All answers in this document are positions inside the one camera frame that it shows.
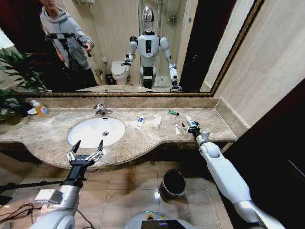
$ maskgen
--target gray hoodie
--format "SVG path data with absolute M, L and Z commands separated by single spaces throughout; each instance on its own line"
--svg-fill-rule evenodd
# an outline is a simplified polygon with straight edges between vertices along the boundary
M 87 36 L 76 23 L 76 21 L 62 8 L 58 7 L 59 15 L 56 19 L 49 17 L 46 9 L 43 7 L 40 14 L 40 20 L 43 25 L 45 33 L 74 33 L 82 43 L 90 42 L 94 46 L 91 37 Z M 85 70 L 89 69 L 86 51 L 77 43 L 74 38 L 68 38 L 69 52 L 74 60 L 76 60 Z M 65 59 L 65 63 L 69 65 L 69 58 L 67 52 L 64 50 L 62 44 L 58 40 L 54 40 L 53 45 L 57 48 Z

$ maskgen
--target hood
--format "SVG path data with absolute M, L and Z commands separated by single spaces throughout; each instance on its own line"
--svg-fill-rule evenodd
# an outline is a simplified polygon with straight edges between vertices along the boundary
M 62 22 L 62 21 L 67 20 L 67 19 L 70 17 L 70 15 L 69 15 L 64 9 L 62 9 L 62 8 L 60 8 L 60 7 L 57 7 L 57 8 L 59 9 L 59 14 L 58 14 L 58 16 L 57 16 L 56 19 L 52 19 L 52 18 L 49 17 L 49 15 L 48 15 L 48 13 L 47 13 L 45 7 L 42 8 L 41 14 L 42 14 L 43 17 L 45 17 L 48 21 L 50 21 L 50 22 L 55 22 L 55 23 L 60 23 L 60 22 Z

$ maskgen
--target mirror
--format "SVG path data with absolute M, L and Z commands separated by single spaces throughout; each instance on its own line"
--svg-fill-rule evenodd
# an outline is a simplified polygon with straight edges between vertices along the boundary
M 3 0 L 0 88 L 212 96 L 261 2 Z

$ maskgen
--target white sink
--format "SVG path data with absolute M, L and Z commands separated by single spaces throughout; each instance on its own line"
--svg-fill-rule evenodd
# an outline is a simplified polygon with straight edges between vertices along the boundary
M 125 133 L 125 125 L 115 118 L 91 118 L 75 125 L 68 133 L 68 142 L 75 145 L 81 140 L 80 148 L 97 148 L 103 139 L 103 146 L 119 141 Z

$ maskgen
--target trash can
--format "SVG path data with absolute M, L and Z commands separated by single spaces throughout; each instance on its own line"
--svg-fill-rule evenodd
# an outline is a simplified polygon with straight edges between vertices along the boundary
M 105 78 L 108 85 L 116 84 L 116 80 L 112 77 L 112 74 L 105 75 Z
M 175 169 L 168 170 L 163 176 L 160 191 L 168 199 L 175 199 L 185 189 L 184 176 Z

